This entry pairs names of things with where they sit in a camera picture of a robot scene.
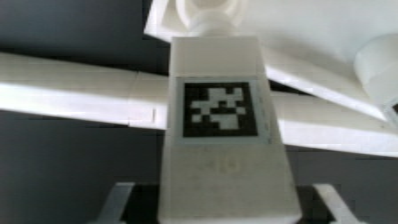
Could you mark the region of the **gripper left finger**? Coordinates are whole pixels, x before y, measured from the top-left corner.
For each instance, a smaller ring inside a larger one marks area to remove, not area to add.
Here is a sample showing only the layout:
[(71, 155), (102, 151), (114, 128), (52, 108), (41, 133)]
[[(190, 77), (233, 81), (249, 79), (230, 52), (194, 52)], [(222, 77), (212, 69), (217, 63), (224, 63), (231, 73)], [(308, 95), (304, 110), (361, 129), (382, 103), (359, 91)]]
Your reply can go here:
[(121, 217), (127, 209), (134, 187), (134, 182), (116, 183), (107, 196), (95, 224), (125, 224)]

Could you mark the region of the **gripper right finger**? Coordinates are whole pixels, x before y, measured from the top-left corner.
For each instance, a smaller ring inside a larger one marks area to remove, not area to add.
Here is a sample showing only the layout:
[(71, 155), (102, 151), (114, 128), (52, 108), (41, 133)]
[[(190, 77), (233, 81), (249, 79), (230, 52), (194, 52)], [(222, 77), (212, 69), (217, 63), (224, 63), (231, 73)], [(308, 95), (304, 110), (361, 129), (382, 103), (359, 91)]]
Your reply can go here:
[(357, 219), (334, 186), (331, 184), (315, 184), (313, 187), (334, 216), (331, 224), (368, 224)]

